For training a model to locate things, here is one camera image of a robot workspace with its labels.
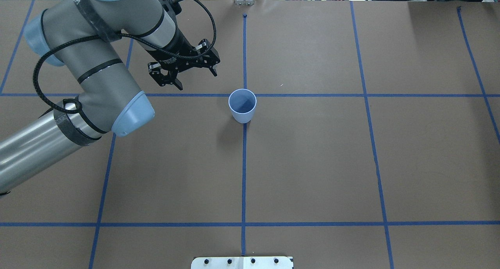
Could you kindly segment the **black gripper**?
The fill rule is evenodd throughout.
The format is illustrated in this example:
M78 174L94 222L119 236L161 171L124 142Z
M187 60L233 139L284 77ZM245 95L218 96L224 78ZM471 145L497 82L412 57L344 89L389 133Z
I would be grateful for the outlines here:
M148 73L158 85L173 85L182 91L183 85L177 75L194 67L209 69L214 77L218 76L216 66L220 63L220 57L207 39L202 39L197 46L192 46L184 34L178 31L173 41L163 50L182 57L175 57L160 50L148 50L155 59L154 62L148 63Z

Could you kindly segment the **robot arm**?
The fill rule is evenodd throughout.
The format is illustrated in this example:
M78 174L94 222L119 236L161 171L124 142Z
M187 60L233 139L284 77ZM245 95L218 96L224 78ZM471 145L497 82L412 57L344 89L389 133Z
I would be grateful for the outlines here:
M24 38L39 60L32 84L49 109L1 142L1 196L108 132L127 136L155 117L155 110L111 43L130 38L154 59L149 75L160 86L183 89L177 75L220 63L214 36L193 46L176 16L183 0L63 0L30 21ZM41 90L44 63L66 66L82 93L52 102Z

